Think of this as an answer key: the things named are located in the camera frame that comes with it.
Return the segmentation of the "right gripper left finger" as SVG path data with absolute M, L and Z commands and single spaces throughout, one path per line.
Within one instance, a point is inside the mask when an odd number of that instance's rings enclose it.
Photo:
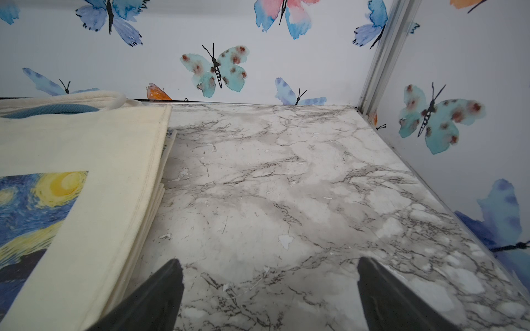
M 172 330 L 184 294 L 183 269 L 171 259 L 89 331 Z

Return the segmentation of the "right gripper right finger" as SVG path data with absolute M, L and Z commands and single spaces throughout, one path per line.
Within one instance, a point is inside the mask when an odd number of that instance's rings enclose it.
M 361 257 L 357 287 L 370 330 L 457 330 L 377 260 Z

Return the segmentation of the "cream bag starry night print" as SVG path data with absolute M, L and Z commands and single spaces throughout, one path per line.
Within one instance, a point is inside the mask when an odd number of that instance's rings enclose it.
M 123 94 L 4 99 L 1 329 L 86 330 L 118 306 L 164 194 L 172 108 Z

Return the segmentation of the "cream bag blue floral pattern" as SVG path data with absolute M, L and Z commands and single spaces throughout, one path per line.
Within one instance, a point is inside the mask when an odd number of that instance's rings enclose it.
M 25 119 L 34 116 L 45 114 L 83 114 L 98 112 L 99 109 L 92 106 L 81 104 L 53 104 L 29 108 L 27 110 L 20 110 L 10 114 L 4 114 L 1 118 L 6 119 Z

